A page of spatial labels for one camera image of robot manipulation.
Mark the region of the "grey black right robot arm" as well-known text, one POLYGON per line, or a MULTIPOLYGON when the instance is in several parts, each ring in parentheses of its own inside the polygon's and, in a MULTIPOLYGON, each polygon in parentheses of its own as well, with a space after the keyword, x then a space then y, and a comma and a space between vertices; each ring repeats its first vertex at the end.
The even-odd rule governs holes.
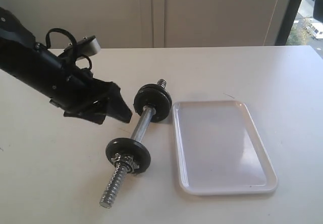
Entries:
POLYGON ((323 22, 323 0, 315 0, 313 8, 313 18, 323 22))

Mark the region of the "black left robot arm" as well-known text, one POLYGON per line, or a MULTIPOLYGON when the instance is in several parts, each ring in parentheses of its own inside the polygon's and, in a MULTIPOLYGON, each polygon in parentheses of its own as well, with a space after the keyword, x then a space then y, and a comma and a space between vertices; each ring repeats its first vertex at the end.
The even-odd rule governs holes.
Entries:
POLYGON ((114 82, 94 78, 95 36, 77 41, 68 31, 50 29, 46 44, 8 10, 1 8, 1 69, 50 99, 65 117, 101 125, 106 117, 129 123, 132 112, 114 82))

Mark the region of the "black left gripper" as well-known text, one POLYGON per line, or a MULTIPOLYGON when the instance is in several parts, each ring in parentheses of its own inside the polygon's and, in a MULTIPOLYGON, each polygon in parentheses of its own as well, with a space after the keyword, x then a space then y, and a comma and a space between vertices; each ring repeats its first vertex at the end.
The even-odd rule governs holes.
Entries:
POLYGON ((49 73, 50 103, 65 117, 80 118, 101 125, 106 117, 130 123, 132 111, 121 96, 120 87, 93 77, 89 70, 59 70, 49 73))

